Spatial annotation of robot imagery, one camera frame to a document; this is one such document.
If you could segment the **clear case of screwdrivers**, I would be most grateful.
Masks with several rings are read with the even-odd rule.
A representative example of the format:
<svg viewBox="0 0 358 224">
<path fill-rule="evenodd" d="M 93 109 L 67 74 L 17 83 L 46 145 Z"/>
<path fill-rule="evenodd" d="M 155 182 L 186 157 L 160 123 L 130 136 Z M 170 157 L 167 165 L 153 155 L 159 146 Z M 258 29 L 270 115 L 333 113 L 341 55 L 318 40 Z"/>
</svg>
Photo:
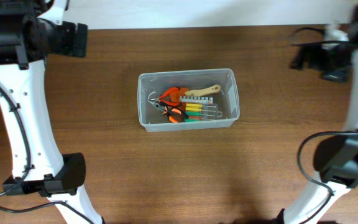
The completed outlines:
<svg viewBox="0 0 358 224">
<path fill-rule="evenodd" d="M 185 121 L 214 121 L 223 116 L 216 104 L 187 103 L 185 113 L 188 118 Z"/>
</svg>

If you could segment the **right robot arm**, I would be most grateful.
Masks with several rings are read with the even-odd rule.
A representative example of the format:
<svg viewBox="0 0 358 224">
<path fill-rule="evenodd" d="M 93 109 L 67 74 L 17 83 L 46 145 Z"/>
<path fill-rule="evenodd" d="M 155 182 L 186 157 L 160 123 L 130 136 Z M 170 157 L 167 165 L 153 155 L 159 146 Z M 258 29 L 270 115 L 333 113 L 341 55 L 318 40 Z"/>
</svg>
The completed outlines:
<svg viewBox="0 0 358 224">
<path fill-rule="evenodd" d="M 298 43 L 295 37 L 301 31 L 290 36 L 291 45 L 298 47 L 290 68 L 307 66 L 331 82 L 350 80 L 352 90 L 343 130 L 315 133 L 301 142 L 296 160 L 308 184 L 274 223 L 321 223 L 328 209 L 358 186 L 358 6 L 345 32 L 333 22 L 315 29 L 323 37 L 321 42 Z"/>
</svg>

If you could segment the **orange-black needle-nose pliers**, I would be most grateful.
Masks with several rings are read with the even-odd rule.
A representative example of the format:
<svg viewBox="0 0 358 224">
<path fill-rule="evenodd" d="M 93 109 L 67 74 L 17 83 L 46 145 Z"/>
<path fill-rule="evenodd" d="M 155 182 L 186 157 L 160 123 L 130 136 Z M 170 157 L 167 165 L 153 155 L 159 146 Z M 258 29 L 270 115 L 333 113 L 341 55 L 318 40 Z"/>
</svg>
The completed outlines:
<svg viewBox="0 0 358 224">
<path fill-rule="evenodd" d="M 171 123 L 182 123 L 189 118 L 188 114 L 177 106 L 170 106 L 163 102 L 148 100 L 154 108 L 158 109 Z"/>
</svg>

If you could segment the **red-handled side cutters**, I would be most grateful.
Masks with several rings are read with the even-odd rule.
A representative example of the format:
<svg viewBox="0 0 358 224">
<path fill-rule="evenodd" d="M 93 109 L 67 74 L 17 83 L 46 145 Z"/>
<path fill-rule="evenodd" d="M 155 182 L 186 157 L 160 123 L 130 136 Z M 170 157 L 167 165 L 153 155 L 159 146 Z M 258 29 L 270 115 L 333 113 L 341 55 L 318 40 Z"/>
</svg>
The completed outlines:
<svg viewBox="0 0 358 224">
<path fill-rule="evenodd" d="M 183 103 L 180 102 L 181 97 L 181 88 L 171 87 L 166 90 L 162 95 L 151 98 L 148 100 L 149 103 L 156 103 L 159 106 L 182 106 Z"/>
</svg>

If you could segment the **orange scraper with wooden handle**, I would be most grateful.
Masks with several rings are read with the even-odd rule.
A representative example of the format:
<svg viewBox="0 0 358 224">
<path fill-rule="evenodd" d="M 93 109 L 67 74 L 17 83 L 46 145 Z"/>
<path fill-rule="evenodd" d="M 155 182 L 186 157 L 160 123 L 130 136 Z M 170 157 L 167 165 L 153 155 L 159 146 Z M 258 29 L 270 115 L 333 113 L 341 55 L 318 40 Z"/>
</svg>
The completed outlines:
<svg viewBox="0 0 358 224">
<path fill-rule="evenodd" d="M 201 96 L 211 98 L 212 94 L 219 93 L 221 91 L 220 85 L 213 85 L 204 89 L 190 90 L 188 88 L 181 88 L 182 96 Z"/>
</svg>

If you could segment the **orange perforated bar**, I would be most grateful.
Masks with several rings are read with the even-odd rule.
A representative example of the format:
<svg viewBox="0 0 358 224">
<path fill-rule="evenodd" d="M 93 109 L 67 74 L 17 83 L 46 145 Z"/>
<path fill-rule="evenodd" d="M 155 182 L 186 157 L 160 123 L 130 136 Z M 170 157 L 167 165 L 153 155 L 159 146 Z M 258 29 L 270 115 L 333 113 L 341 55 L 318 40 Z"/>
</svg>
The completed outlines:
<svg viewBox="0 0 358 224">
<path fill-rule="evenodd" d="M 213 104 L 213 98 L 201 97 L 201 96 L 180 96 L 180 102 L 182 103 L 194 103 L 194 104 Z"/>
</svg>

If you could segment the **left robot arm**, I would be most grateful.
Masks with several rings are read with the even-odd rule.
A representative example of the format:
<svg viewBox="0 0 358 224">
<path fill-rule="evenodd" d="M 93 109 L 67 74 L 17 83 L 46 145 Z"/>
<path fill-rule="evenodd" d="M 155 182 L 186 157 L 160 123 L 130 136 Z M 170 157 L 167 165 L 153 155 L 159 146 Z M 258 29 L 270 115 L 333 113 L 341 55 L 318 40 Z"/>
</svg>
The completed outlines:
<svg viewBox="0 0 358 224">
<path fill-rule="evenodd" d="M 0 108 L 12 153 L 2 195 L 38 193 L 67 223 L 103 223 L 86 193 L 85 157 L 58 150 L 46 104 L 48 55 L 86 55 L 88 28 L 64 20 L 68 7 L 68 0 L 0 1 Z"/>
</svg>

